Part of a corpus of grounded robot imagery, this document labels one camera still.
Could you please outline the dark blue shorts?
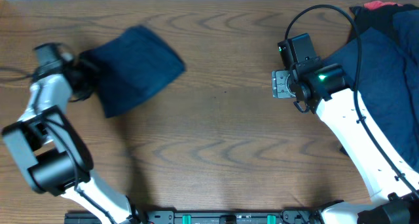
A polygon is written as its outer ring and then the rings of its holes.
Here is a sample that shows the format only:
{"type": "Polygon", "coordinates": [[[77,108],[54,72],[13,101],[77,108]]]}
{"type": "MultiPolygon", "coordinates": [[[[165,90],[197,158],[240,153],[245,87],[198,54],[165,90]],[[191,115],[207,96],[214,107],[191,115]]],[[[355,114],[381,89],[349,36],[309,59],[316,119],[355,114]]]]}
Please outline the dark blue shorts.
{"type": "Polygon", "coordinates": [[[100,70],[97,94],[107,118],[146,102],[184,71],[185,63],[145,26],[128,28],[116,39],[81,53],[100,70]]]}

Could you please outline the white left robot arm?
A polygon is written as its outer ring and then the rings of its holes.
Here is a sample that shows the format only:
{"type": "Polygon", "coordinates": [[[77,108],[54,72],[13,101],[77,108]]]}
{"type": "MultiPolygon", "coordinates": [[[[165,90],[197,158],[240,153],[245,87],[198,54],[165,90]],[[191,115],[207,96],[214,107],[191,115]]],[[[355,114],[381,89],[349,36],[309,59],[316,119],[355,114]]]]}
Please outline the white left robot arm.
{"type": "Polygon", "coordinates": [[[100,223],[146,223],[130,199],[94,170],[86,144],[65,117],[70,99],[89,97],[98,69],[61,57],[39,61],[23,115],[1,132],[25,181],[39,194],[72,200],[100,223]]]}

